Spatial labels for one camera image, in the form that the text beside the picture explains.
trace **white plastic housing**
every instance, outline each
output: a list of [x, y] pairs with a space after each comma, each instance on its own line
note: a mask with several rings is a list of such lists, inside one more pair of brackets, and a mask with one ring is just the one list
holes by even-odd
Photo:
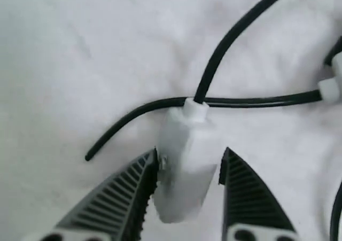
[[318, 87], [322, 98], [329, 104], [341, 99], [342, 95], [342, 53], [337, 54], [332, 59], [332, 70], [335, 77], [320, 81]]
[[171, 108], [159, 136], [161, 162], [154, 205], [164, 223], [198, 215], [225, 145], [207, 118], [209, 106], [191, 98], [183, 108]]

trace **black grip texture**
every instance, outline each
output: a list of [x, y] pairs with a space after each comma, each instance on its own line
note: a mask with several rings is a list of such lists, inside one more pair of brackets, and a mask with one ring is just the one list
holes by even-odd
[[222, 158], [219, 183], [225, 185], [223, 231], [236, 223], [294, 231], [262, 179], [229, 148]]
[[112, 241], [140, 240], [147, 204], [156, 189], [157, 174], [158, 158], [154, 149], [92, 190], [57, 227], [105, 232]]

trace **black cable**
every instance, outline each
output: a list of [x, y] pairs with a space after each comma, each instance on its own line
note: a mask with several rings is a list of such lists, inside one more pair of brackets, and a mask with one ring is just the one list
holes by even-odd
[[[184, 105], [186, 97], [167, 98], [156, 100], [142, 105], [126, 114], [117, 121], [102, 137], [92, 146], [87, 155], [86, 161], [91, 160], [95, 154], [113, 137], [122, 127], [138, 116], [157, 109], [168, 107], [180, 107]], [[300, 94], [279, 96], [272, 98], [205, 98], [205, 102], [210, 107], [225, 108], [256, 108], [256, 107], [276, 107], [299, 105], [322, 100], [318, 90], [304, 92]]]
[[338, 241], [338, 230], [342, 212], [342, 183], [337, 191], [333, 203], [330, 219], [330, 241]]
[[221, 42], [216, 47], [214, 53], [210, 57], [210, 60], [205, 68], [202, 79], [197, 88], [194, 101], [197, 103], [203, 103], [204, 98], [208, 92], [209, 86], [213, 81], [214, 75], [216, 73], [219, 64], [237, 37], [261, 14], [264, 13], [269, 7], [271, 7], [278, 0], [261, 0], [257, 5], [255, 5], [250, 11], [247, 12], [240, 20], [237, 22], [231, 30], [225, 35]]

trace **white plastic connector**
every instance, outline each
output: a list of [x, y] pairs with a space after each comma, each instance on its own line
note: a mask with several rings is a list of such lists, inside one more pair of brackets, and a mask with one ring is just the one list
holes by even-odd
[[154, 205], [164, 223], [198, 215], [225, 145], [207, 118], [207, 104], [188, 98], [171, 108], [161, 129], [157, 151], [161, 162]]
[[329, 104], [336, 103], [342, 95], [342, 53], [332, 59], [332, 70], [335, 77], [318, 83], [322, 99]]

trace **white cloth surface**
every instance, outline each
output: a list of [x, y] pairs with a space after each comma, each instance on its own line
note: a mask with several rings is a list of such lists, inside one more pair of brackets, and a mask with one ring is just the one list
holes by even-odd
[[[0, 233], [50, 229], [84, 195], [156, 143], [165, 111], [123, 128], [142, 103], [192, 96], [215, 46], [259, 0], [0, 0]], [[316, 88], [342, 35], [342, 0], [281, 0], [231, 47], [214, 97], [277, 96]], [[277, 197], [303, 240], [327, 240], [342, 179], [342, 104], [212, 109], [227, 146]], [[143, 240], [220, 240], [216, 179], [194, 221], [163, 225], [149, 206]]]

